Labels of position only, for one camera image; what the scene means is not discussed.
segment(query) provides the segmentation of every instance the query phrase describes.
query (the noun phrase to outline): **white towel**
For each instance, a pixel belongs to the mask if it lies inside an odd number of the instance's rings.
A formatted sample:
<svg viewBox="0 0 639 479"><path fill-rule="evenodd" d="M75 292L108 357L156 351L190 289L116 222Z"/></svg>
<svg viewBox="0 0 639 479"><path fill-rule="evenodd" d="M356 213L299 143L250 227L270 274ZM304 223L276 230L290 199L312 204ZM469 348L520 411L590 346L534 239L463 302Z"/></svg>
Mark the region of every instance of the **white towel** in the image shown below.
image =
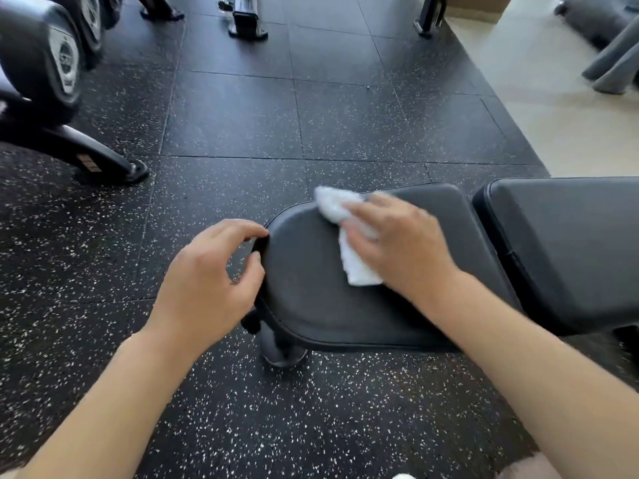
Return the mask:
<svg viewBox="0 0 639 479"><path fill-rule="evenodd" d="M315 188L315 201L319 212L335 225L341 225L346 219L353 219L358 222L362 233L369 238L376 238L377 232L374 228L366 225L361 220L355 219L351 213L342 207L347 202L363 202L364 198L359 193L349 190L338 190L328 186L318 186ZM377 275L362 259L355 253L355 250L348 245L346 231L339 229L339 251L342 256L342 265L348 283L354 286L378 285L381 284L381 277Z"/></svg>

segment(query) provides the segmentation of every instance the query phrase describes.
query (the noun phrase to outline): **sticker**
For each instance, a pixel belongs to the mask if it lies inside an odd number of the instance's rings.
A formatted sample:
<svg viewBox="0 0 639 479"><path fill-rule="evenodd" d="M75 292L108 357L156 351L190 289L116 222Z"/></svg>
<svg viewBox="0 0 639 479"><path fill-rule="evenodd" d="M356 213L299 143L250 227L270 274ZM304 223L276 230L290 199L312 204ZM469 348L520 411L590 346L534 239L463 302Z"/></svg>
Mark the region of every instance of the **sticker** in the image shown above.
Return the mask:
<svg viewBox="0 0 639 479"><path fill-rule="evenodd" d="M49 48L65 94L73 94L78 78L80 52L73 36L49 25Z"/></svg>
<svg viewBox="0 0 639 479"><path fill-rule="evenodd" d="M86 169L88 169L91 173L102 173L102 170L95 162L91 159L91 156L88 154L78 154L78 160L84 165Z"/></svg>
<svg viewBox="0 0 639 479"><path fill-rule="evenodd" d="M100 13L100 0L82 0L82 14L86 24L93 33L93 38L99 42L102 37L102 14Z"/></svg>

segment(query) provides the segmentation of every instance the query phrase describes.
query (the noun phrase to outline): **beige floor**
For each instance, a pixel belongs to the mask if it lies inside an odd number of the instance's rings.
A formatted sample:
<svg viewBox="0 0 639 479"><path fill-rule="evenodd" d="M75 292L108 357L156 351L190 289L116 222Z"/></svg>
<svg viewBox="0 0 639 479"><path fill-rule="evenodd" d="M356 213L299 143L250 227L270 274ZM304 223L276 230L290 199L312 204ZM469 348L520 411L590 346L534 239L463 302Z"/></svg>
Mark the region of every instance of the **beige floor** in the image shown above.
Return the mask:
<svg viewBox="0 0 639 479"><path fill-rule="evenodd" d="M552 176L639 175L639 94L589 87L580 74L596 51L557 3L513 0L496 25L448 23Z"/></svg>

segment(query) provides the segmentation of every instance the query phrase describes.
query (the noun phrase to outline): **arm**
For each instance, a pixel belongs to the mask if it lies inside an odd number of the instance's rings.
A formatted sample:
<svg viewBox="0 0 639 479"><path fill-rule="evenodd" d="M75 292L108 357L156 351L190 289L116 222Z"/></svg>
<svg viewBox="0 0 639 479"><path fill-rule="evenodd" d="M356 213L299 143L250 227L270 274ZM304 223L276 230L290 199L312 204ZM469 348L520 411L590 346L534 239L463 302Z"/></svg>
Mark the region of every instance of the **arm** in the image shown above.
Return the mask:
<svg viewBox="0 0 639 479"><path fill-rule="evenodd" d="M459 270L435 217L374 194L347 206L355 251L484 370L563 479L639 471L639 394Z"/></svg>
<svg viewBox="0 0 639 479"><path fill-rule="evenodd" d="M264 237L254 222L224 220L173 260L148 322L17 479L132 478L164 407L193 363L250 309L264 269L253 253L239 283L226 263L242 241Z"/></svg>

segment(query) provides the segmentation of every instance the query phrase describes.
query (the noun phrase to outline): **forearm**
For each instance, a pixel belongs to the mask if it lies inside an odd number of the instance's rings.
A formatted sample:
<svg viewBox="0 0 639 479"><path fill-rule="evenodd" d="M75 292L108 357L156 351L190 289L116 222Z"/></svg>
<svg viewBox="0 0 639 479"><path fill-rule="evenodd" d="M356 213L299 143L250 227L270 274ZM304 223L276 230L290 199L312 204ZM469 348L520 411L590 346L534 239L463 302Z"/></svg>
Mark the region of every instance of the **forearm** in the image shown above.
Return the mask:
<svg viewBox="0 0 639 479"><path fill-rule="evenodd" d="M157 420L195 358L149 333L124 341L18 479L132 478Z"/></svg>
<svg viewBox="0 0 639 479"><path fill-rule="evenodd" d="M563 479L639 470L639 395L468 274L420 309L484 370Z"/></svg>

